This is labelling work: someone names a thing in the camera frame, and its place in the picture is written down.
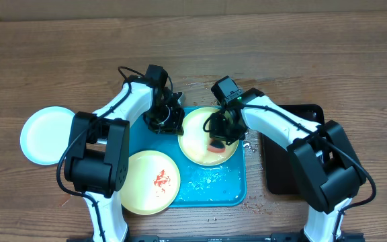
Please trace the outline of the yellow plate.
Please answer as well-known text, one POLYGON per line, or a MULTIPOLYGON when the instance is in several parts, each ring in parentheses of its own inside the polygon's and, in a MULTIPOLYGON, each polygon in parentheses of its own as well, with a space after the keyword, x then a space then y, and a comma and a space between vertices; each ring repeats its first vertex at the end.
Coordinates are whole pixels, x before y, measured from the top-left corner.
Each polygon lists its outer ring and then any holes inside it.
POLYGON ((209 150, 212 139, 207 132, 204 132, 203 125, 211 114, 218 111, 218 108, 204 107, 189 112, 183 119, 183 135, 178 136, 179 147, 182 153, 194 163, 203 166, 219 165, 230 159, 239 142, 226 145, 223 143, 223 151, 216 148, 209 150))
POLYGON ((172 158, 158 151, 141 151, 129 158, 119 191, 121 204, 134 214, 156 214, 174 201, 180 185, 180 172, 172 158))

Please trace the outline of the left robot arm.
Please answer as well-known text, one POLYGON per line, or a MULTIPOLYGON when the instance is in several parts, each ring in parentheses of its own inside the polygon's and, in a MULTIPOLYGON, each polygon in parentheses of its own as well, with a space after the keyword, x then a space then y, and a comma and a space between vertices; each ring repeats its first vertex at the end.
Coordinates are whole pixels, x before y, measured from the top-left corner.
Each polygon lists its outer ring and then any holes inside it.
POLYGON ((117 193, 128 175, 130 127, 142 118, 156 134, 182 135, 181 92, 173 90, 163 67, 124 76, 122 90, 94 113, 77 112, 69 143, 56 168, 59 188, 82 197, 88 206, 90 241, 126 241, 128 225, 117 193))

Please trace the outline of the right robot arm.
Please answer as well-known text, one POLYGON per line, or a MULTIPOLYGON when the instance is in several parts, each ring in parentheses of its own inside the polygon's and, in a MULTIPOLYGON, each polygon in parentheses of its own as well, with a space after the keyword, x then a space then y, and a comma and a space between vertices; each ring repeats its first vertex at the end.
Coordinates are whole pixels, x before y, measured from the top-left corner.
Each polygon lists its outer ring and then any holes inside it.
POLYGON ((298 190, 309 205, 304 238, 342 241, 343 217, 370 179, 342 126, 296 116, 258 89, 243 91, 230 77, 217 81, 211 92, 221 106, 203 125, 212 144, 231 145, 244 139, 247 130, 271 139, 288 153, 298 190))

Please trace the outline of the light blue plate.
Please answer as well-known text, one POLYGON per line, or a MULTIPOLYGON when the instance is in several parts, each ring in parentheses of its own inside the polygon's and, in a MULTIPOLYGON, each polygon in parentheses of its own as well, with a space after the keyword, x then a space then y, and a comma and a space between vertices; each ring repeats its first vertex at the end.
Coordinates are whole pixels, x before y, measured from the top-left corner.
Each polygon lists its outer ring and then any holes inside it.
POLYGON ((25 157, 38 165, 58 163, 68 146, 74 116, 60 106, 43 108, 30 116, 19 138, 25 157))

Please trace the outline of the orange sponge with green pad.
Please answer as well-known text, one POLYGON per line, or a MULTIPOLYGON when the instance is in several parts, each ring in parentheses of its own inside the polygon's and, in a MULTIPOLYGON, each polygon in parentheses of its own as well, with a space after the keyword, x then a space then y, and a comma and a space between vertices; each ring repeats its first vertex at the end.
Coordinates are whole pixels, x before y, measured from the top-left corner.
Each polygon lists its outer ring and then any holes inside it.
POLYGON ((212 153, 223 153, 226 150, 226 146, 222 141, 212 139, 207 150, 212 153))

